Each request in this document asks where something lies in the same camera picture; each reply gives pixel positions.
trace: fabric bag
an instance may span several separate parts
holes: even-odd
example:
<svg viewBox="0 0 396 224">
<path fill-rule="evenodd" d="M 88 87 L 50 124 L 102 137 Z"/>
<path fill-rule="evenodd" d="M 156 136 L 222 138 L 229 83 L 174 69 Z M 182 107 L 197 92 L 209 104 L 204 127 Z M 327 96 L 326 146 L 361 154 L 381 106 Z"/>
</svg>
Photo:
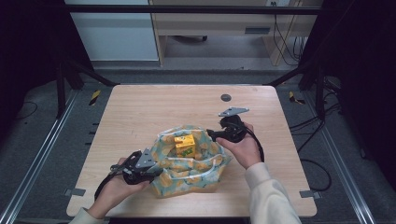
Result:
<svg viewBox="0 0 396 224">
<path fill-rule="evenodd" d="M 177 156 L 175 137 L 190 134 L 195 142 L 195 155 L 193 158 L 180 158 Z M 224 168 L 232 159 L 204 129 L 193 125 L 159 133 L 150 152 L 157 162 L 150 170 L 163 169 L 160 176 L 151 182 L 159 197 L 215 190 Z"/>
</svg>

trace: wooden table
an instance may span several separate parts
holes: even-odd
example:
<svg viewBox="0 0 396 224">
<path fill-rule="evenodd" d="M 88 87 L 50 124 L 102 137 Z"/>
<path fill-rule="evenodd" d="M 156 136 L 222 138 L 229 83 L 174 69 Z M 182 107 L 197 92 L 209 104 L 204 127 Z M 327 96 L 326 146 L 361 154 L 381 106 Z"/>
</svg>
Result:
<svg viewBox="0 0 396 224">
<path fill-rule="evenodd" d="M 230 102 L 220 99 L 222 94 Z M 151 147 L 157 133 L 182 125 L 194 124 L 219 131 L 218 114 L 230 106 L 247 107 L 240 114 L 254 125 L 262 143 L 265 161 L 272 176 L 286 188 L 292 205 L 301 217 L 317 212 L 312 198 L 301 198 L 309 190 L 303 167 L 292 141 L 276 90 L 268 86 L 219 85 L 120 85 L 110 95 L 106 110 L 81 170 L 76 189 L 84 196 L 73 195 L 67 214 L 90 207 L 93 194 L 109 167 L 133 151 Z M 110 217 L 248 217 L 249 188 L 245 169 L 233 159 L 223 172 L 214 193 L 190 193 L 158 199 L 147 188 L 126 199 L 108 214 Z"/>
</svg>

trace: aluminum rail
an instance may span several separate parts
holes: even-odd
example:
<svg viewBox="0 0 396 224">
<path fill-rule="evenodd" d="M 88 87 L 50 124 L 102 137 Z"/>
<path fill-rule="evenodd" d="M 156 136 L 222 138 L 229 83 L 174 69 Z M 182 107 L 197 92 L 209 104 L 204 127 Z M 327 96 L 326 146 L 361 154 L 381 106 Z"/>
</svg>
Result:
<svg viewBox="0 0 396 224">
<path fill-rule="evenodd" d="M 303 92 L 304 98 L 307 100 L 307 103 L 314 115 L 316 115 L 316 110 L 314 107 L 314 100 L 312 97 Z M 330 135 L 329 130 L 327 129 L 326 125 L 323 126 L 322 130 L 322 138 L 323 141 L 327 145 L 327 149 L 329 152 L 329 156 L 332 160 L 332 164 L 340 177 L 341 183 L 344 186 L 346 191 L 346 195 L 348 196 L 353 209 L 355 210 L 356 216 L 359 219 L 361 224 L 375 224 L 375 219 L 373 214 L 370 211 L 366 201 L 359 190 L 358 185 L 356 184 L 352 173 L 350 173 L 349 169 L 347 168 L 347 164 L 344 162 L 336 144 L 332 140 L 332 136 Z"/>
<path fill-rule="evenodd" d="M 28 172 L 26 173 L 24 179 L 20 183 L 20 186 L 14 193 L 11 201 L 8 203 L 6 209 L 0 216 L 0 224 L 11 224 L 17 218 L 18 213 L 23 206 L 27 196 L 29 195 L 30 190 L 33 187 L 33 184 L 38 178 L 38 175 L 41 171 L 41 168 L 44 166 L 44 163 L 47 160 L 48 155 L 50 154 L 53 145 L 55 144 L 59 133 L 61 132 L 69 114 L 72 110 L 76 98 L 78 96 L 78 91 L 72 91 L 69 100 L 67 102 L 68 107 L 64 111 L 63 115 L 56 119 L 47 138 L 45 139 L 43 145 L 37 152 L 35 156 L 35 160 L 32 162 Z"/>
</svg>

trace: small round object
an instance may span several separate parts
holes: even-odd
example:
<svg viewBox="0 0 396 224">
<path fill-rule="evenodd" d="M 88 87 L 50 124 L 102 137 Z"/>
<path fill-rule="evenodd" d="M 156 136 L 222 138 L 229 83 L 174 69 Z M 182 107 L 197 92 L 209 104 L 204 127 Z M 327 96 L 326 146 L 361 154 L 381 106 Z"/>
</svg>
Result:
<svg viewBox="0 0 396 224">
<path fill-rule="evenodd" d="M 224 101 L 224 102 L 229 102 L 229 101 L 231 101 L 231 99 L 232 99 L 232 98 L 231 98 L 231 95 L 229 95 L 229 94 L 222 94 L 220 98 L 221 98 L 221 100 Z"/>
</svg>

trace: yellow box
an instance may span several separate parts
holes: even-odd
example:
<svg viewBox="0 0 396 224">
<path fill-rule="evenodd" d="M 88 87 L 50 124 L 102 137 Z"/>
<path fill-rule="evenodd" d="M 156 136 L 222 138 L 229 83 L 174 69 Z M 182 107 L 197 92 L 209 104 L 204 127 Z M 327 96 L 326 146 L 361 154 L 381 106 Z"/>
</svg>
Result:
<svg viewBox="0 0 396 224">
<path fill-rule="evenodd" d="M 176 153 L 180 158 L 195 158 L 195 141 L 192 134 L 175 137 Z"/>
</svg>

